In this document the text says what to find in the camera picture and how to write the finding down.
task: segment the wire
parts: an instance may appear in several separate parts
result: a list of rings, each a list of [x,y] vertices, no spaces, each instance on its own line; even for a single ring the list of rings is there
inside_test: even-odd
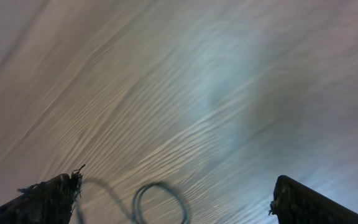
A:
[[[133,224],[147,224],[147,222],[144,220],[143,211],[142,211],[142,207],[141,207],[141,200],[142,200],[143,195],[146,193],[146,191],[148,191],[148,189],[151,189],[152,187],[158,187],[158,188],[166,191],[173,198],[175,198],[176,201],[181,206],[181,209],[183,212],[183,218],[182,218],[181,224],[190,224],[190,213],[186,207],[185,201],[180,197],[180,194],[178,192],[176,192],[173,188],[171,188],[168,184],[166,184],[164,182],[152,182],[150,184],[143,185],[139,190],[137,190],[133,199],[132,199],[132,212],[128,211],[128,209],[122,203],[121,199],[115,193],[114,189],[112,187],[110,187],[109,184],[106,183],[105,181],[103,181],[101,179],[90,178],[90,179],[85,179],[83,181],[83,184],[87,184],[87,183],[96,184],[96,185],[104,188],[109,193],[109,196],[118,205],[121,212]],[[80,206],[77,206],[77,219],[80,224],[85,224],[84,218],[83,218],[83,212],[80,210]]]

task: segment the wooden floor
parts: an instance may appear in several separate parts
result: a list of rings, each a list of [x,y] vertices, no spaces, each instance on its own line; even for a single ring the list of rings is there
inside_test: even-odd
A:
[[[276,223],[280,174],[358,213],[358,0],[0,0],[0,204],[71,172],[193,223]],[[150,223],[175,202],[144,198]],[[87,223],[130,223],[96,185]]]

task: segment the blurry background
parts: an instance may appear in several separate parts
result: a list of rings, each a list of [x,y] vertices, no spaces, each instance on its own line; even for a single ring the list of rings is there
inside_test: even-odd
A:
[[[358,213],[358,0],[0,0],[0,204],[82,164],[193,223],[276,223],[280,174]]]

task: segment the wooden surface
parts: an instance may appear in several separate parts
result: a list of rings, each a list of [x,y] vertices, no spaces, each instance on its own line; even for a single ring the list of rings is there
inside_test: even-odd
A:
[[[358,0],[21,4],[0,17],[0,204],[85,163],[127,206],[171,183],[193,223],[276,223],[280,174],[358,213]],[[95,185],[82,208],[129,223]]]

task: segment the wood grain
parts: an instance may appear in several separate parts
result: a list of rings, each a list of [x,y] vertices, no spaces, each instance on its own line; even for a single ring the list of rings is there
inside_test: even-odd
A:
[[[126,205],[171,183],[193,223],[276,223],[281,174],[358,213],[358,1],[38,6],[0,63],[0,203],[85,163]],[[180,221],[163,192],[143,204]],[[129,223],[97,185],[82,208]]]

